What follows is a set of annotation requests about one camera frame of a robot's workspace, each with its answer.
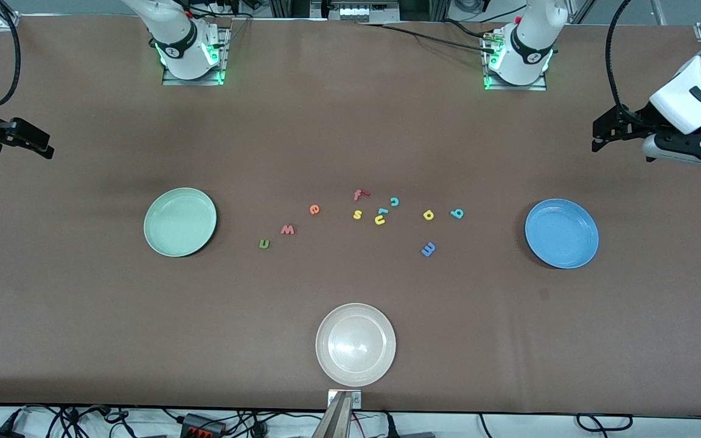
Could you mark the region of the blue round plate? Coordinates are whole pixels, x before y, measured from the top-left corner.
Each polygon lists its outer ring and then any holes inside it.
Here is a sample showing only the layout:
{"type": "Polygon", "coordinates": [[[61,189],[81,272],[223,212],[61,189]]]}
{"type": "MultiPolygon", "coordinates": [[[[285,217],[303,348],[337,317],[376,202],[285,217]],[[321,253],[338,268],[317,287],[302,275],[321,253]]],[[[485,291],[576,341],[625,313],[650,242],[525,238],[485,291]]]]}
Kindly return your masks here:
{"type": "Polygon", "coordinates": [[[524,236],[541,261],[558,269],[578,269],[595,258],[600,232],[595,219],[578,203],[551,198],[526,216],[524,236]]]}

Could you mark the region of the green round plate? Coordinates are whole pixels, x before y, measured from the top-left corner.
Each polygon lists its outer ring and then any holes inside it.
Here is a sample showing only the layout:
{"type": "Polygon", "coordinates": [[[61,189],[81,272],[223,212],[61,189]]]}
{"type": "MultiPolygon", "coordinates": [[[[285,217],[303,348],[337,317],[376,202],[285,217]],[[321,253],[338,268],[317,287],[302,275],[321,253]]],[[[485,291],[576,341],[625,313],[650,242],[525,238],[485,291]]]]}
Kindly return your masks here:
{"type": "Polygon", "coordinates": [[[189,256],[203,249],[214,235],[217,208],[211,197],[183,187],[164,192],[144,217],[144,237],[162,256],[189,256]]]}

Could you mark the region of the table cover sheet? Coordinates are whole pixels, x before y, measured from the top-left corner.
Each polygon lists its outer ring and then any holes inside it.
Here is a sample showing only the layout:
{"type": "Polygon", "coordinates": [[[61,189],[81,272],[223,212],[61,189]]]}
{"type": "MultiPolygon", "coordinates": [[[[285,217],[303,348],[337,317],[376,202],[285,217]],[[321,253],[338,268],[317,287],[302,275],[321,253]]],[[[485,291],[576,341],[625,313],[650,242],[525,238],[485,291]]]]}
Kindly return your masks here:
{"type": "Polygon", "coordinates": [[[362,302],[397,335],[365,409],[701,415],[701,167],[591,151],[603,28],[563,30],[545,92],[485,91],[477,55],[356,23],[249,22],[210,87],[163,86],[137,17],[18,32],[0,117],[55,157],[0,155],[0,403],[323,409],[316,331],[362,302]],[[168,257],[144,217],[183,187],[217,227],[168,257]],[[587,265],[529,249],[551,198],[595,220],[587,265]]]}

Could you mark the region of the grey box white connectors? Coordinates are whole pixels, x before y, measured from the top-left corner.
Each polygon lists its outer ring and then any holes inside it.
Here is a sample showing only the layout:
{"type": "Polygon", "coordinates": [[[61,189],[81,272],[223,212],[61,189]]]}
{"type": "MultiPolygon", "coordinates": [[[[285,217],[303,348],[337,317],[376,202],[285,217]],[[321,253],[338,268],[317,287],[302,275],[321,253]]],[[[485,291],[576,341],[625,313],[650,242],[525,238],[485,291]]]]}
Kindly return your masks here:
{"type": "Polygon", "coordinates": [[[400,21],[399,0],[326,0],[327,19],[384,24],[400,21]]]}

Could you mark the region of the black orange power strip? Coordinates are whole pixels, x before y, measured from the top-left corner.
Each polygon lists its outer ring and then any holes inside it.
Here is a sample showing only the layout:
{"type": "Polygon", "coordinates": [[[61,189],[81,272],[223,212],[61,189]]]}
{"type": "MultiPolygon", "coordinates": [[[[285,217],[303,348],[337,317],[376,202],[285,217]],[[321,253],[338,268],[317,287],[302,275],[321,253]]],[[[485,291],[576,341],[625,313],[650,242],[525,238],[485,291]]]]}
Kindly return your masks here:
{"type": "Polygon", "coordinates": [[[189,414],[181,417],[179,438],[222,438],[226,423],[220,419],[209,419],[202,415],[189,414]]]}

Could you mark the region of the beige round plate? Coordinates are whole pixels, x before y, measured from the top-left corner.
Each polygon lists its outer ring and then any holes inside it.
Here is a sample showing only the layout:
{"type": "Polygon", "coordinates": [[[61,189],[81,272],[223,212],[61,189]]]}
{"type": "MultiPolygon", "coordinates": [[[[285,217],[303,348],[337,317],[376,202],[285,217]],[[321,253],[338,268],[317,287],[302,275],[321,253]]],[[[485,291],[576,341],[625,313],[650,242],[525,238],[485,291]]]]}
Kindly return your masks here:
{"type": "Polygon", "coordinates": [[[315,355],[329,379],[362,388],[384,377],[397,354],[397,337],[382,311],[347,303],[330,311],[315,336],[315,355]]]}

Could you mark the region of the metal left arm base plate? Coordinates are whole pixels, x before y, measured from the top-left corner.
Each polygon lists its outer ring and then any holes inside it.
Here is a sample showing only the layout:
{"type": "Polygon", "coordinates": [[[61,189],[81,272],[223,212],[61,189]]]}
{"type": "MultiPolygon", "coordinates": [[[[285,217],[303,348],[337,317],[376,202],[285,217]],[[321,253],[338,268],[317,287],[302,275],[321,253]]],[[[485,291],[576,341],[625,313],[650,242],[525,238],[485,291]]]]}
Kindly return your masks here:
{"type": "Polygon", "coordinates": [[[512,83],[506,80],[499,72],[510,73],[517,66],[514,58],[517,54],[514,50],[509,50],[504,44],[502,29],[495,29],[493,32],[485,33],[481,38],[481,47],[492,50],[489,54],[483,54],[481,63],[483,66],[483,83],[487,91],[546,91],[546,72],[549,67],[549,59],[553,55],[548,53],[539,67],[539,75],[536,80],[527,84],[512,83]]]}

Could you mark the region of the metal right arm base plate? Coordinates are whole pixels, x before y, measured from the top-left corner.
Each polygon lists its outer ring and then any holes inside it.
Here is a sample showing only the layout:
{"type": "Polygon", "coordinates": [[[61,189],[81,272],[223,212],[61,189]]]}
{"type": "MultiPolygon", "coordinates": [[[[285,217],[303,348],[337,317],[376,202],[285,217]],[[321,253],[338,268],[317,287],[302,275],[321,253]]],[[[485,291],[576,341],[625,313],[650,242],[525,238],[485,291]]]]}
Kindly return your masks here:
{"type": "Polygon", "coordinates": [[[178,48],[154,44],[163,66],[164,85],[220,86],[225,83],[230,52],[231,30],[215,24],[198,28],[184,45],[181,57],[172,57],[178,48]]]}

